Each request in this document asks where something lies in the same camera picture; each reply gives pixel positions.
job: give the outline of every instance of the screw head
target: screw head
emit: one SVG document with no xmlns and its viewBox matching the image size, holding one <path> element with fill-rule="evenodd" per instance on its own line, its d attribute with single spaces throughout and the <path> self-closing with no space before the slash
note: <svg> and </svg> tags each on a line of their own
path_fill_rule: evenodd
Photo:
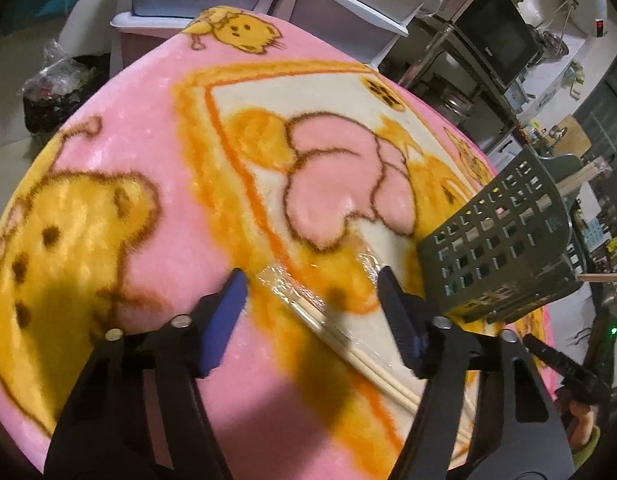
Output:
<svg viewBox="0 0 617 480">
<path fill-rule="evenodd" d="M 517 341 L 517 334 L 513 330 L 508 330 L 508 328 L 500 332 L 500 337 L 507 343 L 515 343 Z"/>
<path fill-rule="evenodd" d="M 171 320 L 171 326 L 174 328 L 186 328 L 192 323 L 191 316 L 188 314 L 180 314 L 179 316 L 173 317 Z"/>
<path fill-rule="evenodd" d="M 441 328 L 442 330 L 448 330 L 451 328 L 450 320 L 444 316 L 435 316 L 433 318 L 433 325 Z"/>
<path fill-rule="evenodd" d="M 107 341 L 117 341 L 118 339 L 121 339 L 123 335 L 124 335 L 124 332 L 122 332 L 121 329 L 111 328 L 111 330 L 109 330 L 106 334 L 104 334 L 104 338 Z"/>
</svg>

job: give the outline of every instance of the black oven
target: black oven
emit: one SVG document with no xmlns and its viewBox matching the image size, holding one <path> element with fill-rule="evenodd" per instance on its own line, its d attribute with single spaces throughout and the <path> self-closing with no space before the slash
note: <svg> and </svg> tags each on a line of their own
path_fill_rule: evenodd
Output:
<svg viewBox="0 0 617 480">
<path fill-rule="evenodd" d="M 511 0 L 466 0 L 450 21 L 502 89 L 509 87 L 538 51 Z"/>
</svg>

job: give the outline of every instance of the table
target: table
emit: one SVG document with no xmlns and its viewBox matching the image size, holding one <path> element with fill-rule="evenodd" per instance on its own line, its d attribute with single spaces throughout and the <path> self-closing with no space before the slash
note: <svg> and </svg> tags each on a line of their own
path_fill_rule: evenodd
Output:
<svg viewBox="0 0 617 480">
<path fill-rule="evenodd" d="M 470 141 L 377 72 L 281 20 L 209 9 L 84 104 L 8 204 L 0 421 L 42 468 L 106 330 L 153 330 L 240 267 L 246 312 L 223 364 L 199 384 L 234 476 L 386 478 L 413 413 L 330 351 L 259 277 L 284 267 L 351 344 L 421 394 L 360 247 L 423 293 L 417 241 L 488 179 Z M 518 329 L 551 341 L 541 311 Z M 457 460 L 475 392 L 472 376 Z"/>
</svg>

